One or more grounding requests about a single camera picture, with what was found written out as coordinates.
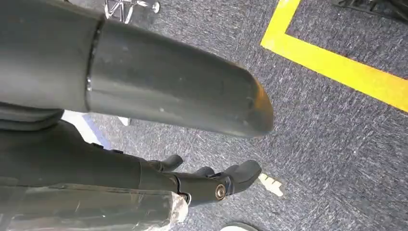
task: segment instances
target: black tube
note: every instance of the black tube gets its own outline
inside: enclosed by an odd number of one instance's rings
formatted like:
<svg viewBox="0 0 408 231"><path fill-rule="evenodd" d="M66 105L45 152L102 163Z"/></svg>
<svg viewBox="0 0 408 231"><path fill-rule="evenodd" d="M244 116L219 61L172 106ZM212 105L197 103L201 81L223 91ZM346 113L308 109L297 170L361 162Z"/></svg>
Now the black tube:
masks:
<svg viewBox="0 0 408 231"><path fill-rule="evenodd" d="M243 137L272 129L267 94L214 55L53 0L6 1L0 100Z"/></svg>
<svg viewBox="0 0 408 231"><path fill-rule="evenodd" d="M105 114L237 136L272 128L267 94L250 73L207 52L108 21L90 75L89 106Z"/></svg>
<svg viewBox="0 0 408 231"><path fill-rule="evenodd" d="M54 0L1 4L0 100L86 111L89 51L101 16Z"/></svg>

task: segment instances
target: yellow floor line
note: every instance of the yellow floor line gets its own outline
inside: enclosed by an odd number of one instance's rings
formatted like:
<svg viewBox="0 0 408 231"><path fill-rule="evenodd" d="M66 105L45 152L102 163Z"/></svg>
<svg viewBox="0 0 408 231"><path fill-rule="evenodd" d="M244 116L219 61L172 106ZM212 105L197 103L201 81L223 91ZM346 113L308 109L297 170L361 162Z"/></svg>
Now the yellow floor line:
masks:
<svg viewBox="0 0 408 231"><path fill-rule="evenodd" d="M300 0L280 0L261 46L373 98L408 112L408 81L286 35Z"/></svg>

